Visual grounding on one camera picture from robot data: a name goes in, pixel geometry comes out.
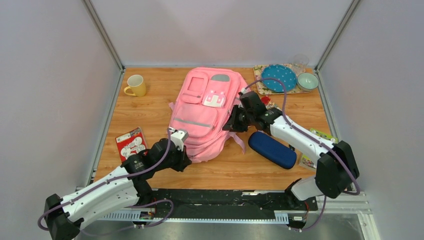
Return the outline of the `red comic book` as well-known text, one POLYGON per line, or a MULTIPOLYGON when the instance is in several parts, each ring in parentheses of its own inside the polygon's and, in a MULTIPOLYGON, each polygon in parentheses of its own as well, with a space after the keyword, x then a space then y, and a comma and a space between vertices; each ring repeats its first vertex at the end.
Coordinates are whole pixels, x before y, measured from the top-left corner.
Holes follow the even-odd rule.
POLYGON ((122 163, 131 155, 138 154, 148 148, 146 138, 140 127, 117 136, 115 142, 122 163))

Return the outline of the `pink student backpack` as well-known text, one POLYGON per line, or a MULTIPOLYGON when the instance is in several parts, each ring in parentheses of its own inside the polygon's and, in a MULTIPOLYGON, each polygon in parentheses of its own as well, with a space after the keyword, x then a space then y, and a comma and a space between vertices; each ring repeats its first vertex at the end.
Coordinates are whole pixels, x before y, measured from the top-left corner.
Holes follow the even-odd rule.
POLYGON ((245 79, 230 69, 196 67, 188 72, 175 102, 169 105, 169 125, 187 131, 184 145, 193 163, 216 158, 229 138, 246 152, 244 141, 235 132, 223 130, 233 106, 240 104, 239 92, 245 90, 245 79))

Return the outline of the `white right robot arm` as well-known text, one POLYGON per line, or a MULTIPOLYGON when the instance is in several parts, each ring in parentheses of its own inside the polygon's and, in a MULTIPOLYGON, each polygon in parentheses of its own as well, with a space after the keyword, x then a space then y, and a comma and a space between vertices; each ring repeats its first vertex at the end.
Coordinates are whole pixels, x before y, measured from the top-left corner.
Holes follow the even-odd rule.
POLYGON ((234 105, 224 131, 242 133, 254 126, 257 130, 281 139, 306 154, 316 164, 315 176, 298 179, 286 188, 285 203, 293 210, 299 209, 306 199, 325 196, 337 198, 348 194, 347 188, 355 185, 354 195, 360 193, 357 167, 351 146, 341 140, 326 140, 291 120, 278 108, 266 108, 254 91, 241 93, 240 104, 234 105))

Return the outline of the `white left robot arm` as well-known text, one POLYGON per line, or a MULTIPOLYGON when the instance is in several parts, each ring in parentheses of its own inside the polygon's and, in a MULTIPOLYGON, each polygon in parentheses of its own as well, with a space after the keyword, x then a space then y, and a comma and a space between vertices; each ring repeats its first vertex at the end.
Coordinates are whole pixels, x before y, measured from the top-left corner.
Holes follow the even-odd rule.
POLYGON ((122 208, 156 207, 147 180, 158 171, 182 172, 191 164, 184 139, 174 135, 162 138, 152 148, 130 155, 102 179, 69 195, 57 194, 45 200, 44 213, 37 220, 40 229, 53 240, 71 240, 98 220, 122 208))

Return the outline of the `colourful red-edged book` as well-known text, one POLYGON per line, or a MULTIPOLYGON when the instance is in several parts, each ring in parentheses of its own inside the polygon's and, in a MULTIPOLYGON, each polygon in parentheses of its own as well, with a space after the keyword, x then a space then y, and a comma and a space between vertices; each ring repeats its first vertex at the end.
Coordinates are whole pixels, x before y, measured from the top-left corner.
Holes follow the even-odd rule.
POLYGON ((280 106, 278 106, 278 104, 276 104, 268 95, 265 95, 263 97, 260 98, 261 102, 265 105, 266 109, 272 109, 272 108, 276 108, 278 110, 282 110, 280 106))

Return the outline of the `blue glasses case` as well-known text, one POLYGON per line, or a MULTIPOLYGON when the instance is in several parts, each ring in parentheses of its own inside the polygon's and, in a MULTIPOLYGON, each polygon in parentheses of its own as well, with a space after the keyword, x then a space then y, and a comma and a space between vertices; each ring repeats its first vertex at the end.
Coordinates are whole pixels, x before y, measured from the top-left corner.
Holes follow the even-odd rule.
POLYGON ((296 152, 266 133, 254 132, 248 139, 248 145, 262 157, 283 169, 289 170, 296 163, 296 152))

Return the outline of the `blue polka dot plate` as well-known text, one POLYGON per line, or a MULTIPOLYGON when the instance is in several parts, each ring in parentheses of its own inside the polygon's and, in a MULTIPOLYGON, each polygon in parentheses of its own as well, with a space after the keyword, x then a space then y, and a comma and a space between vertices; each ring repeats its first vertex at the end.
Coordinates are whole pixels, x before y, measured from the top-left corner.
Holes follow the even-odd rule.
POLYGON ((297 85, 295 72, 281 64, 265 67, 260 76, 265 87, 276 93, 284 93, 285 90, 291 91, 297 85))

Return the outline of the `yellow mug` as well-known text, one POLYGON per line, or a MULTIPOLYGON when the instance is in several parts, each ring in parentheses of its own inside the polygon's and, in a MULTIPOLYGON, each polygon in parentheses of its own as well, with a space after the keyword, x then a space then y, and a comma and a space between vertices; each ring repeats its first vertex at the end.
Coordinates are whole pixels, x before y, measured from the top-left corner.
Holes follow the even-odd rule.
POLYGON ((143 97, 147 92, 147 87, 143 76, 134 74, 127 79, 127 87, 124 93, 128 96, 143 97))

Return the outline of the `green comic book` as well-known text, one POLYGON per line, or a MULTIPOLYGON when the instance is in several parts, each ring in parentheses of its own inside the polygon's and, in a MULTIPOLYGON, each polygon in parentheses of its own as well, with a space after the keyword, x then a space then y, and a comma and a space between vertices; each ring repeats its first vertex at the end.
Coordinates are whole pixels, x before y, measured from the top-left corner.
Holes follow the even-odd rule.
MULTIPOLYGON (((312 134, 318 136, 321 139, 331 141, 334 144, 339 142, 339 139, 335 136, 319 131, 315 128, 310 128, 309 130, 312 134)), ((315 172, 317 169, 317 165, 305 154, 301 155, 298 165, 313 172, 315 172)))

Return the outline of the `pale green bowl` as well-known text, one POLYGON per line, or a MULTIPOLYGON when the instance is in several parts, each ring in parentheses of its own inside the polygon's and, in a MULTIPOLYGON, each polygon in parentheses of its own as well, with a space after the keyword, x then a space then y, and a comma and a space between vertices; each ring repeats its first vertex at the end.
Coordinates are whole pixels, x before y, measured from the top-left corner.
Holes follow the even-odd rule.
POLYGON ((301 73, 297 77, 297 86, 304 92, 311 92, 319 86, 318 78, 311 73, 301 73))

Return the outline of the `clear drinking glass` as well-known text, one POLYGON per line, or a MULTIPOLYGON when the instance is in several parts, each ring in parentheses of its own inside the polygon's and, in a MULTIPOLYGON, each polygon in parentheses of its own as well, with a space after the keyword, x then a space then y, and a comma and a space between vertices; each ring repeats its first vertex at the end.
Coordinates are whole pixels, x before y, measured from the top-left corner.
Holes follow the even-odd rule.
POLYGON ((292 59, 293 67, 299 72, 304 72, 308 66, 309 58, 304 54, 297 54, 292 59))

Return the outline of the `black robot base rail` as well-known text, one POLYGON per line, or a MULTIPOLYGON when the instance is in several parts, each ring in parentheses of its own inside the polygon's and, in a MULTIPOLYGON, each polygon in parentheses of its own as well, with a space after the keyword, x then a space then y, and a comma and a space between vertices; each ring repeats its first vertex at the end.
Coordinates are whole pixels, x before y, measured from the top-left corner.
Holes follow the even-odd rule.
POLYGON ((154 206, 154 217, 163 218, 172 210, 172 219, 271 220, 278 211, 316 211, 316 199, 290 200, 282 190, 212 190, 165 189, 153 190, 140 205, 170 200, 154 206))

